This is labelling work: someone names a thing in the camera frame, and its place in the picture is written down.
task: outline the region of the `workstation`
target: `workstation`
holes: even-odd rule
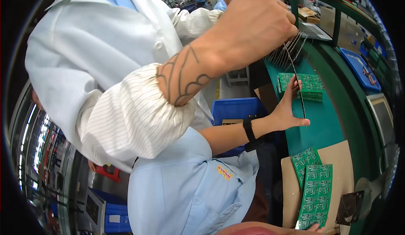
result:
[[[163,1],[171,8],[196,9],[190,0]],[[307,220],[301,202],[309,193],[294,161],[307,152],[317,163],[307,162],[303,169],[323,165],[331,174],[323,209],[326,215],[319,214],[319,202],[312,203],[310,225],[320,221],[328,234],[367,234],[379,219],[400,150],[394,136],[395,89],[401,85],[394,51],[365,0],[283,1],[296,16],[297,37],[245,69],[212,81],[202,95],[215,126],[259,118],[274,111],[295,73],[306,89],[293,99],[292,113],[309,119],[311,125],[273,132],[258,144],[258,149],[276,153],[269,162],[273,167],[269,173],[274,176],[265,187],[273,197],[270,224],[308,228],[299,226]],[[13,110],[9,138],[21,191],[39,209],[41,225],[63,235],[131,232],[130,175],[111,164],[91,171],[88,160],[31,101],[31,93],[27,81]],[[253,147],[246,144],[225,157]],[[303,173],[309,181],[309,170]],[[342,207],[345,200],[351,201],[349,207]],[[113,205],[119,206],[115,212]]]

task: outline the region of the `tattoo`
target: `tattoo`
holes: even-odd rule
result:
[[[194,60],[197,65],[200,64],[195,50],[193,49],[193,47],[191,47],[191,45],[188,45],[187,48],[175,54],[163,66],[158,67],[157,77],[164,80],[164,84],[168,94],[167,100],[175,106],[185,105],[187,101],[189,101],[198,91],[200,91],[202,87],[207,85],[213,79],[207,74],[199,74],[196,77],[195,81],[183,84],[183,70],[187,66],[192,66],[192,60]]]

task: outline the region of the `white lab coat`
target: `white lab coat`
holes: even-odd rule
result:
[[[166,62],[183,48],[182,42],[203,34],[221,14],[201,9],[190,15],[185,10],[170,9],[161,0],[131,1],[138,12],[111,5],[107,0],[55,0],[31,33],[26,54],[32,86],[66,138],[96,164],[112,163],[125,172],[131,171],[139,156],[136,151],[122,151],[119,143],[113,142],[113,151],[121,148],[119,161],[115,162],[114,156],[82,150],[83,136],[77,125],[87,123],[82,118],[86,114],[84,104],[94,106],[95,93],[107,91],[134,70]],[[200,93],[195,100],[199,106],[194,128],[210,126],[212,115],[206,101]]]

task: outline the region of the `black wristband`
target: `black wristband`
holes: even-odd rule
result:
[[[255,141],[256,138],[254,137],[254,133],[252,130],[252,123],[250,121],[250,118],[245,118],[243,120],[243,128],[245,129],[246,136],[247,136],[247,139],[249,140],[249,142]]]

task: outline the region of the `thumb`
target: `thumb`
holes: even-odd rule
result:
[[[309,119],[305,119],[305,118],[294,117],[293,123],[294,123],[294,126],[309,126],[311,124],[311,121],[309,121]]]

